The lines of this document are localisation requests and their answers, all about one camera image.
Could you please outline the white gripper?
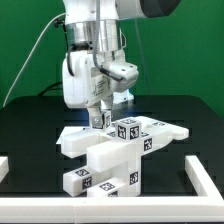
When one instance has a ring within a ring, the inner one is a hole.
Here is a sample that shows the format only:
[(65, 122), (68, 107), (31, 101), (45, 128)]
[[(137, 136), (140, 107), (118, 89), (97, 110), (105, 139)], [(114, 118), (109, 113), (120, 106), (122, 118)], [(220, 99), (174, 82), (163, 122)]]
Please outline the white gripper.
[(69, 108), (87, 108), (91, 127), (102, 129), (103, 114), (99, 106), (92, 105), (112, 94), (110, 78), (95, 68), (92, 55), (72, 53), (70, 57), (73, 75), (68, 71), (67, 60), (62, 67), (64, 101)]

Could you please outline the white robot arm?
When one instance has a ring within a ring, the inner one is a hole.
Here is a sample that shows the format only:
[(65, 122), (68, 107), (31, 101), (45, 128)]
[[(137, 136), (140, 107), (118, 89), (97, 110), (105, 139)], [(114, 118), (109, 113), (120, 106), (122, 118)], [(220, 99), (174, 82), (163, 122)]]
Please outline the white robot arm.
[(138, 79), (136, 65), (125, 60), (125, 37), (119, 22), (170, 15), (181, 0), (63, 0), (68, 50), (62, 83), (66, 105), (85, 108), (90, 127), (111, 122), (113, 95)]

